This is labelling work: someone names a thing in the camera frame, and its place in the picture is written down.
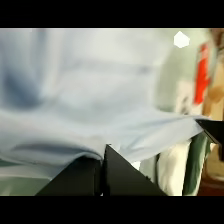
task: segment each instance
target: white hexagon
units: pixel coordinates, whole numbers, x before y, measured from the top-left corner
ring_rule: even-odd
[[[182,48],[186,47],[190,44],[190,38],[183,34],[181,31],[179,31],[175,36],[174,36],[174,45]]]

